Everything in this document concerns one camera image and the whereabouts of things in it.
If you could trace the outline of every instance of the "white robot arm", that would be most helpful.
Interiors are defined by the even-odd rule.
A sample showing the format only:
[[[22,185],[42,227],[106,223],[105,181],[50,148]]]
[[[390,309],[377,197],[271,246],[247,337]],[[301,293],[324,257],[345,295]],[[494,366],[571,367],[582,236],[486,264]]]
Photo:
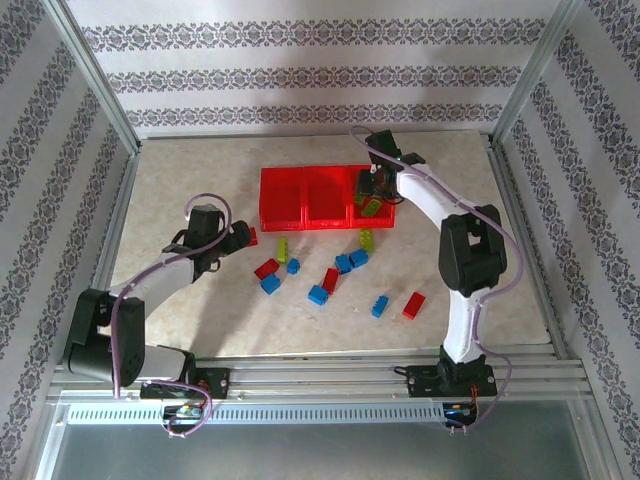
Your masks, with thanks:
[[[415,168],[428,173],[432,178],[437,178],[427,165],[418,165]],[[451,215],[462,216],[467,213],[435,190],[430,183],[413,173],[399,172],[396,183],[398,194],[414,203],[438,229]],[[471,330],[478,301],[488,291],[489,288],[482,288],[465,297],[459,291],[449,290],[449,329],[443,347],[454,363],[468,363],[482,355],[482,351],[471,339]],[[482,321],[482,310],[480,315],[479,321]]]
[[[418,155],[402,155],[389,130],[370,133],[364,142],[354,136],[369,150],[373,164],[370,171],[360,173],[356,193],[390,203],[409,200],[438,227],[438,267],[451,298],[437,370],[407,367],[396,373],[413,380],[409,390],[414,396],[464,395],[473,386],[480,395],[495,395],[495,385],[487,382],[493,374],[485,365],[477,326],[483,317],[481,301],[507,268],[504,239],[494,228],[501,229],[498,210],[492,205],[473,206],[452,192]],[[421,392],[411,387],[426,378]]]
[[[199,205],[190,212],[189,224],[165,247],[160,257],[142,273],[101,291],[87,289],[78,298],[65,346],[63,364],[72,373],[112,381],[113,337],[100,331],[114,329],[111,314],[122,297],[118,317],[119,380],[131,385],[144,377],[145,357],[153,351],[153,360],[166,366],[167,379],[185,380],[186,365],[193,355],[166,347],[145,346],[144,323],[147,317],[178,290],[205,272],[215,272],[220,259],[244,247],[251,240],[249,226],[237,221],[225,228],[224,214],[213,205]]]

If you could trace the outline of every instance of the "table surface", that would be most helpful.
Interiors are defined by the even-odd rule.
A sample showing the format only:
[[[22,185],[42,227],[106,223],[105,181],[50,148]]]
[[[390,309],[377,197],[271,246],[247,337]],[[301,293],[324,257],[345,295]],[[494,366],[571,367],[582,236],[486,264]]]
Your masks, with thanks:
[[[416,152],[434,173],[468,200],[493,203],[507,216],[477,131],[394,135],[404,153]],[[186,227],[184,204],[200,192],[225,197],[234,221],[259,227],[260,169],[266,166],[367,163],[368,155],[348,136],[154,140],[144,144],[118,252],[113,283],[154,261],[173,235]],[[221,355],[344,352],[439,346],[446,334],[449,293],[437,267],[439,232],[413,204],[404,202],[392,229],[374,230],[375,252],[364,267],[341,276],[335,294],[318,306],[307,295],[321,284],[336,255],[359,248],[358,230],[262,233],[259,245],[222,260],[153,312],[146,339]],[[277,272],[282,286],[271,296],[253,271],[275,258],[286,236],[290,256],[302,267]],[[515,271],[509,249],[507,272]],[[426,296],[409,320],[402,310],[414,291]],[[380,319],[371,315],[379,295],[390,298]],[[518,287],[489,303],[480,336],[487,345],[549,341],[533,291],[525,277]]]

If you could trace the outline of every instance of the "red block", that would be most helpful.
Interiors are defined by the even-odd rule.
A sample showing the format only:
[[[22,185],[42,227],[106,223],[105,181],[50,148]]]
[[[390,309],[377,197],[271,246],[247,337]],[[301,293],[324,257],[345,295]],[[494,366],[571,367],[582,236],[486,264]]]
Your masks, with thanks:
[[[255,227],[251,227],[249,231],[251,232],[251,241],[249,242],[249,246],[253,247],[258,244],[258,235],[256,234]]]
[[[264,262],[262,266],[253,273],[255,273],[256,276],[260,279],[260,281],[262,281],[272,273],[276,273],[278,271],[278,268],[280,268],[280,264],[277,261],[275,261],[273,258],[270,258],[269,260]]]
[[[339,270],[335,268],[327,269],[327,273],[324,276],[324,282],[322,282],[322,288],[329,292],[329,295],[333,295],[333,292],[336,290],[336,283],[338,283],[339,276]]]
[[[413,320],[414,318],[416,318],[416,315],[418,314],[420,307],[422,307],[424,300],[425,300],[424,295],[418,292],[413,292],[413,295],[411,295],[411,298],[409,299],[409,303],[407,303],[407,306],[404,307],[402,314],[405,317],[408,317],[411,320]]]

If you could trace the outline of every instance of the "patterned wallpaper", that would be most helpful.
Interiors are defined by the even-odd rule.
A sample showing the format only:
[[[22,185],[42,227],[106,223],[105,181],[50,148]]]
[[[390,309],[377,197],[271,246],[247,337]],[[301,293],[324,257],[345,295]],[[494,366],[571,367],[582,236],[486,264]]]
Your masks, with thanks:
[[[0,479],[29,452],[128,154],[38,0],[0,0]]]
[[[639,3],[583,3],[503,150],[624,478],[640,478]]]
[[[489,131],[556,4],[69,0],[141,138]]]

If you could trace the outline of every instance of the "lego brick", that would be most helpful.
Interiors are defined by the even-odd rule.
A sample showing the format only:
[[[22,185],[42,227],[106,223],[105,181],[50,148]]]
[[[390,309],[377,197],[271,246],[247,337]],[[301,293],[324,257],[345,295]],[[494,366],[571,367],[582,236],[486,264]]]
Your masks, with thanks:
[[[329,295],[333,295],[333,292],[335,292],[339,276],[340,272],[335,268],[327,269],[327,273],[324,276],[324,282],[322,282],[322,288],[329,292]]]
[[[364,205],[364,201],[367,199],[366,195],[363,195],[361,193],[356,193],[355,197],[353,198],[353,203],[355,203],[357,206],[361,207]]]
[[[280,268],[280,264],[278,264],[278,262],[276,262],[273,258],[270,258],[269,260],[264,262],[262,265],[260,265],[260,267],[256,269],[256,271],[254,271],[253,273],[255,273],[256,277],[258,277],[262,281],[268,275],[271,275],[272,273],[276,273],[279,268]]]
[[[369,255],[373,253],[373,232],[370,228],[363,228],[360,230],[360,246]]]
[[[324,305],[327,303],[329,299],[329,292],[327,292],[324,288],[319,287],[318,285],[314,285],[309,292],[309,300],[318,305]]]
[[[296,258],[292,258],[289,260],[289,265],[287,265],[287,272],[291,275],[295,275],[300,270],[300,262]]]
[[[418,315],[418,312],[420,311],[420,307],[422,307],[424,300],[425,300],[424,295],[418,292],[413,292],[413,295],[411,295],[411,298],[409,299],[407,306],[404,307],[402,314],[405,317],[408,317],[411,320],[413,320],[414,318],[416,318],[416,315]]]
[[[382,202],[380,200],[376,200],[375,198],[372,198],[371,201],[367,204],[367,206],[362,209],[362,216],[363,217],[375,216],[375,214],[378,213],[378,210],[380,210],[381,206],[382,206]]]
[[[349,273],[351,271],[351,262],[346,255],[338,255],[336,257],[336,267],[340,271],[340,275]]]
[[[284,237],[280,237],[278,240],[278,256],[276,258],[280,263],[287,263],[289,258],[289,246],[287,245],[287,239]]]
[[[256,233],[255,227],[251,227],[249,231],[251,232],[251,241],[249,242],[249,246],[254,247],[258,244],[258,234]]]
[[[271,295],[280,287],[280,279],[271,273],[260,282],[260,286],[265,292]]]
[[[367,255],[367,252],[361,248],[349,255],[349,261],[351,262],[351,265],[353,265],[353,268],[358,268],[369,261],[369,255]]]
[[[387,308],[387,303],[389,303],[389,297],[385,295],[380,295],[378,300],[376,300],[375,305],[371,309],[371,315],[376,318],[380,318],[384,309]]]

